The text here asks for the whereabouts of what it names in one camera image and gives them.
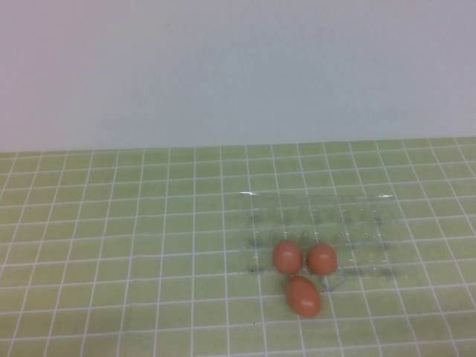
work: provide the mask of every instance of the transparent packaging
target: transparent packaging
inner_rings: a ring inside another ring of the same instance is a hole
[[[307,251],[317,242],[331,245],[338,269],[321,285],[333,290],[352,277],[394,278],[388,252],[401,242],[402,224],[393,196],[296,196],[242,192],[239,267],[243,273],[275,271],[272,252],[284,240]],[[308,274],[303,264],[301,274]]]

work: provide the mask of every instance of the white wall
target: white wall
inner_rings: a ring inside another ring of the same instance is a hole
[[[0,9],[0,151],[476,135],[476,1]]]

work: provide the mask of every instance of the brown egg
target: brown egg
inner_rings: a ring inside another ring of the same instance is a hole
[[[290,307],[305,318],[313,318],[321,310],[321,296],[311,280],[293,277],[286,287]]]
[[[280,273],[294,275],[303,266],[303,252],[299,245],[286,240],[274,247],[273,264]]]
[[[306,262],[313,274],[329,275],[337,269],[337,254],[330,245],[318,243],[307,252]]]

